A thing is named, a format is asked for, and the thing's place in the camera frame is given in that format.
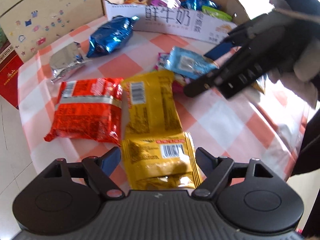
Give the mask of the white gloved right hand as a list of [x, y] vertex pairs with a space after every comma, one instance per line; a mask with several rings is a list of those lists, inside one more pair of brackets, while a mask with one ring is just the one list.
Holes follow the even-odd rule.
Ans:
[[272, 83], [280, 81], [284, 87], [315, 109], [319, 100], [319, 86], [311, 80], [319, 75], [319, 40], [313, 40], [307, 46], [292, 70], [286, 72], [274, 68], [267, 75]]

